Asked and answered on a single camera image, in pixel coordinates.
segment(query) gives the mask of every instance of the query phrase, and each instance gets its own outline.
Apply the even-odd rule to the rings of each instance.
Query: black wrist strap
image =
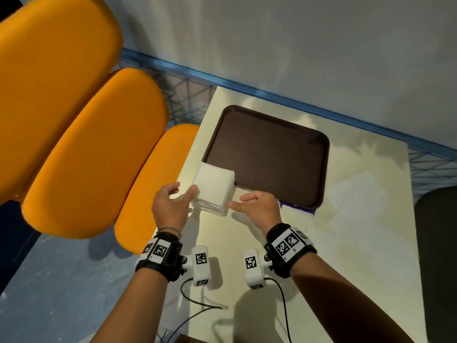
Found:
[[[169,232],[157,233],[144,247],[137,260],[135,272],[146,267],[163,274],[170,282],[180,276],[182,244],[178,237]]]
[[[311,240],[298,228],[280,223],[268,231],[265,250],[273,263],[273,270],[282,277],[290,277],[292,266],[309,252],[317,254]]]

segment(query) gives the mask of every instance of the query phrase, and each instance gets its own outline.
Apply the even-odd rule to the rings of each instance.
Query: white napkin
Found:
[[[192,183],[200,190],[194,204],[202,210],[224,216],[234,181],[235,172],[201,162]]]

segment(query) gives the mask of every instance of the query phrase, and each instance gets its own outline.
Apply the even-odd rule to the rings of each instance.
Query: forearm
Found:
[[[290,272],[334,342],[412,342],[382,309],[310,252]]]
[[[91,343],[153,342],[167,285],[159,272],[139,269]]]

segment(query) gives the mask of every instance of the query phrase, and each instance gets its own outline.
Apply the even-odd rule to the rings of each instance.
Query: silver bracelet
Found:
[[[174,228],[174,227],[172,227],[172,226],[165,226],[165,227],[161,227],[160,229],[157,229],[157,233],[159,233],[160,231],[162,231],[162,230],[165,230],[165,229],[173,230],[173,231],[175,231],[175,232],[179,233],[179,238],[178,238],[178,239],[179,239],[179,240],[181,239],[181,237],[182,237],[182,233],[181,233],[181,231],[180,231],[180,230],[178,230],[178,229],[175,229],[175,228]]]

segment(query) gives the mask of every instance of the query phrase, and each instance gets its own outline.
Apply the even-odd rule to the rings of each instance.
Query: blue trim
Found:
[[[426,141],[422,138],[410,136],[402,132],[388,129],[386,127],[374,125],[366,121],[355,119],[350,116],[345,116],[336,112],[329,111],[327,109],[309,105],[304,102],[299,102],[296,100],[289,99],[287,97],[279,96],[273,93],[253,88],[251,86],[246,86],[244,84],[237,83],[232,80],[226,80],[224,78],[216,77],[211,74],[206,74],[204,72],[200,72],[192,68],[177,65],[175,63],[170,63],[168,61],[157,59],[156,57],[151,57],[146,54],[141,54],[130,49],[123,48],[121,57],[122,59],[133,61],[144,67],[157,68],[159,70],[166,71],[167,73],[187,77],[195,81],[200,81],[210,86],[222,86],[224,88],[231,89],[233,91],[237,91],[246,95],[258,97],[270,102],[278,103],[283,106],[287,106],[317,116],[322,116],[327,119],[338,121],[343,124],[355,126],[363,130],[395,138],[400,141],[408,143],[408,146],[411,148],[457,161],[457,149],[452,149],[445,145]]]

